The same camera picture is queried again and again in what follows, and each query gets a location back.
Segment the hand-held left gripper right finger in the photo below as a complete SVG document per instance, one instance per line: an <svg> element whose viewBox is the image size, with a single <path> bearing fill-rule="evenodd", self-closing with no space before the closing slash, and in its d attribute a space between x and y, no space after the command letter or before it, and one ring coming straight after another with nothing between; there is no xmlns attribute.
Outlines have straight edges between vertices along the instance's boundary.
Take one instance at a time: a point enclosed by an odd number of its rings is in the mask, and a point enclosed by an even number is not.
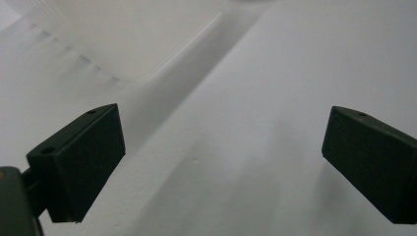
<svg viewBox="0 0 417 236"><path fill-rule="evenodd" d="M417 139L334 106L322 154L390 222L417 224Z"/></svg>

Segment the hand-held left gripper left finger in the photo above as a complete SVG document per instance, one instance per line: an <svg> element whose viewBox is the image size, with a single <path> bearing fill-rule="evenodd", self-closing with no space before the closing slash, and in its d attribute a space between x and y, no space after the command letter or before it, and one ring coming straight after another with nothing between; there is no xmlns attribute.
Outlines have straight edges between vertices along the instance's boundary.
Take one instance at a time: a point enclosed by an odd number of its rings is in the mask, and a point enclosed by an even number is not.
<svg viewBox="0 0 417 236"><path fill-rule="evenodd" d="M84 113L27 154L24 181L33 213L83 221L125 153L117 104Z"/></svg>

